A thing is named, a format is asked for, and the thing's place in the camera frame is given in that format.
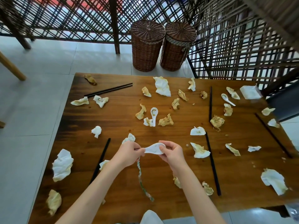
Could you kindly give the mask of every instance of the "white spoon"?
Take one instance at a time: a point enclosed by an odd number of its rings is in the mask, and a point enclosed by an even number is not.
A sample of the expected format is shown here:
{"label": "white spoon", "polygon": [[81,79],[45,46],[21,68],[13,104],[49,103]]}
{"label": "white spoon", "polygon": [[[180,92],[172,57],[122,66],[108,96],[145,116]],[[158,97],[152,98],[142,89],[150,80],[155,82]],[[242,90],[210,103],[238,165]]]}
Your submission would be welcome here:
{"label": "white spoon", "polygon": [[156,117],[158,115],[158,109],[156,107],[152,108],[150,110],[150,113],[152,114],[152,126],[156,126]]}
{"label": "white spoon", "polygon": [[225,100],[226,102],[230,103],[232,106],[236,106],[233,102],[230,102],[227,95],[225,93],[221,94],[221,97],[223,98],[223,100]]}
{"label": "white spoon", "polygon": [[161,152],[161,150],[159,149],[160,145],[165,146],[163,143],[155,143],[155,144],[145,148],[144,153],[152,153],[152,154],[156,154],[156,155],[161,155],[161,154],[163,154],[163,152]]}

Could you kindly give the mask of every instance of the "forearm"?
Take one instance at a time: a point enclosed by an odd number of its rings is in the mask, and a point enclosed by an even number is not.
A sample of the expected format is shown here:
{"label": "forearm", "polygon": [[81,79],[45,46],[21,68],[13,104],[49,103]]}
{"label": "forearm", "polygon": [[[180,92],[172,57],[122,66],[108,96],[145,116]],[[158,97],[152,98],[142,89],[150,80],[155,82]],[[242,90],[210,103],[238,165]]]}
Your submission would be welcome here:
{"label": "forearm", "polygon": [[90,224],[102,203],[112,182],[122,170],[120,165],[108,162],[73,205],[56,224]]}
{"label": "forearm", "polygon": [[197,224],[225,223],[189,166],[186,165],[178,171],[178,179]]}

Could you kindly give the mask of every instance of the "person's left hand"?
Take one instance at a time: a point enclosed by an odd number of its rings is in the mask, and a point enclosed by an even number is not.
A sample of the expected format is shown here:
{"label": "person's left hand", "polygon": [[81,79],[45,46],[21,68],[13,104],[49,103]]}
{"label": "person's left hand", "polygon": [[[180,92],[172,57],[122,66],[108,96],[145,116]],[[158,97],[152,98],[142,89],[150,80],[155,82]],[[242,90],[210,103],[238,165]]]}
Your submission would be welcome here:
{"label": "person's left hand", "polygon": [[140,157],[144,156],[145,148],[141,148],[136,142],[123,143],[111,161],[121,165],[122,168],[132,165]]}

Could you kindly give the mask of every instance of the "person's right arm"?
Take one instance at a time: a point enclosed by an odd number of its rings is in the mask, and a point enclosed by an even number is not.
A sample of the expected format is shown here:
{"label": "person's right arm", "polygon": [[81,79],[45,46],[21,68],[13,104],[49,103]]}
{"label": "person's right arm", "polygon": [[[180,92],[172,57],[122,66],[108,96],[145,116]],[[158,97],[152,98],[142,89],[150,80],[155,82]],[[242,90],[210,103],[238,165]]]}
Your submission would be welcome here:
{"label": "person's right arm", "polygon": [[185,161],[181,146],[170,141],[159,141],[170,149],[160,146],[164,153],[159,155],[170,165],[181,183],[197,224],[225,224],[221,214],[205,193],[197,177]]}

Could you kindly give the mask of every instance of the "tiled floor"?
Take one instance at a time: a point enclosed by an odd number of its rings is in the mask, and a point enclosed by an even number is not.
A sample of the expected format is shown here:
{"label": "tiled floor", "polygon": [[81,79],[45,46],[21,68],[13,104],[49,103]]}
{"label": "tiled floor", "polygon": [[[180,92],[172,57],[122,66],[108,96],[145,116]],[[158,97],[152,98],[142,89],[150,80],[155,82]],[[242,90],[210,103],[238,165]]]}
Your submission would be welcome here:
{"label": "tiled floor", "polygon": [[[0,120],[7,124],[0,130],[0,217],[5,224],[27,223],[76,72],[192,77],[186,62],[176,72],[159,64],[150,73],[137,71],[130,45],[121,45],[121,55],[107,44],[36,40],[31,45],[25,51],[15,38],[0,37],[0,51],[28,76],[20,82],[0,65]],[[299,147],[299,117],[282,126]],[[228,224],[295,223],[259,208],[222,215]],[[165,223],[195,221],[188,217]]]}

